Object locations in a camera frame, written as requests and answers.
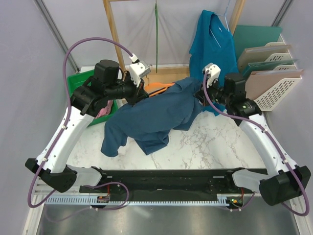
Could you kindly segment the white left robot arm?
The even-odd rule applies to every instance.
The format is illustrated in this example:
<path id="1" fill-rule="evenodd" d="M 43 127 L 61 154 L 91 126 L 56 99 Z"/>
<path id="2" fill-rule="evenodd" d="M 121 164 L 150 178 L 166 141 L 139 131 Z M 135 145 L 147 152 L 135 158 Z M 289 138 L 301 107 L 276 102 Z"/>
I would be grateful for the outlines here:
<path id="1" fill-rule="evenodd" d="M 143 77 L 150 71 L 144 61 L 136 60 L 130 64 L 125 79 L 121 80 L 118 79 L 120 67 L 117 62 L 101 60 L 97 63 L 93 75 L 73 91 L 64 123 L 60 124 L 45 150 L 37 158 L 28 159 L 25 166 L 60 193 L 73 186 L 85 185 L 96 192 L 105 191 L 107 180 L 99 170 L 73 167 L 67 165 L 67 160 L 84 130 L 108 101 L 126 99 L 134 105 L 148 97 Z"/>

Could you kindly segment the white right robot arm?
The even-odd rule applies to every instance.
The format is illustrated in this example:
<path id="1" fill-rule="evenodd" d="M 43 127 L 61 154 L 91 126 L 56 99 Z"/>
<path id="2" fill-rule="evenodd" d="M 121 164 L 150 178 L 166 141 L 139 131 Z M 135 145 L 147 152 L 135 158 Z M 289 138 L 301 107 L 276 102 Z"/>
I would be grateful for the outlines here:
<path id="1" fill-rule="evenodd" d="M 216 75 L 203 73 L 198 97 L 203 104 L 234 120 L 253 143 L 267 170 L 266 174 L 242 167 L 228 170 L 225 189 L 234 193 L 245 188 L 259 193 L 270 206 L 284 205 L 286 201 L 303 196 L 305 211 L 297 215 L 308 215 L 310 202 L 305 192 L 311 177 L 308 167 L 299 167 L 278 143 L 256 102 L 246 97 L 245 81 L 240 74 L 228 74 L 224 89 L 217 87 L 217 83 Z"/>

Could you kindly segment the dark blue t-shirt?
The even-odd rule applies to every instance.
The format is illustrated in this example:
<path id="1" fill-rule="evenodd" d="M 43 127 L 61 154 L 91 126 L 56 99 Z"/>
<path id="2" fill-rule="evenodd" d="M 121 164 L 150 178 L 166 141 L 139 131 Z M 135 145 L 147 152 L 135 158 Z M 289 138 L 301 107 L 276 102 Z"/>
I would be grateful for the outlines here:
<path id="1" fill-rule="evenodd" d="M 172 129 L 189 130 L 202 111 L 202 105 L 195 98 L 200 88 L 199 80 L 187 77 L 175 82 L 162 94 L 133 106 L 123 105 L 106 121 L 100 151 L 108 157 L 116 157 L 128 137 L 134 139 L 146 155 L 166 147 L 169 132 Z"/>

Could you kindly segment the orange plastic hanger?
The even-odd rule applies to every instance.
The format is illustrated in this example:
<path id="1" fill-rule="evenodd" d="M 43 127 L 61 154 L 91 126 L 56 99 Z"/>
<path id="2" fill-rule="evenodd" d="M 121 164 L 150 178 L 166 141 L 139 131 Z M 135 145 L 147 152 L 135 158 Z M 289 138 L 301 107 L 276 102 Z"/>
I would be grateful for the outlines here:
<path id="1" fill-rule="evenodd" d="M 171 86 L 175 85 L 174 79 L 174 66 L 149 65 L 151 72 L 144 76 L 145 82 L 144 90 L 148 93 L 149 97 L 156 96 L 165 92 Z"/>

